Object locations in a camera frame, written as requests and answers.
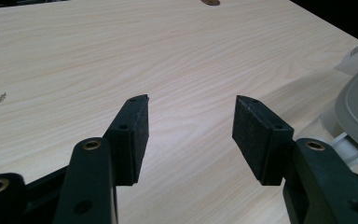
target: small dark mark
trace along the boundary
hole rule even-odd
[[[7,96],[6,93],[3,93],[3,94],[1,95],[1,97],[0,97],[0,104],[1,104],[2,102],[4,102],[4,100],[6,99],[6,96]]]
[[[217,7],[220,5],[219,0],[201,0],[201,2],[203,2],[208,6],[213,6],[213,7]]]

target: wooden table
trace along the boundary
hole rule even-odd
[[[295,127],[350,79],[358,40],[288,0],[100,0],[0,8],[0,173],[27,183],[102,136],[125,100],[150,97],[139,183],[118,188],[121,224],[288,223],[231,139],[235,97]]]

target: light wood grain surface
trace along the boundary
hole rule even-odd
[[[0,8],[0,173],[29,183],[67,165],[147,93],[150,138],[139,183],[118,188],[120,223],[288,223],[282,189],[262,188],[231,139],[235,97],[298,133],[349,80],[332,67],[357,44],[287,0]]]

